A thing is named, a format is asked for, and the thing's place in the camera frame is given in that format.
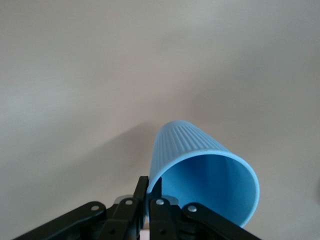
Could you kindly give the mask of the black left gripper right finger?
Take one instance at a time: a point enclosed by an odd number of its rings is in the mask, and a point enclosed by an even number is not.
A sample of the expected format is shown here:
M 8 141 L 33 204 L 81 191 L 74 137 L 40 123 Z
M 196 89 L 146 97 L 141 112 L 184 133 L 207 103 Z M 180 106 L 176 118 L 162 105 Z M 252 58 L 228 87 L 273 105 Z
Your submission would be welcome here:
M 192 202 L 184 207 L 162 197 L 162 179 L 149 195 L 151 240 L 259 240 L 260 238 L 206 206 Z

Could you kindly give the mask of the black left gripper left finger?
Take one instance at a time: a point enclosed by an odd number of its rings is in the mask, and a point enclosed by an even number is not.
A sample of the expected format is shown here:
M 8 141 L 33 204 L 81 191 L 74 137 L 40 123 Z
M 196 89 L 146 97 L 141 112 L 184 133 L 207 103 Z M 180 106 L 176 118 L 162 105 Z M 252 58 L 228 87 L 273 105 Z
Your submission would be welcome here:
M 88 202 L 18 237 L 17 240 L 139 240 L 145 222 L 149 178 L 138 179 L 133 195 L 107 208 Z

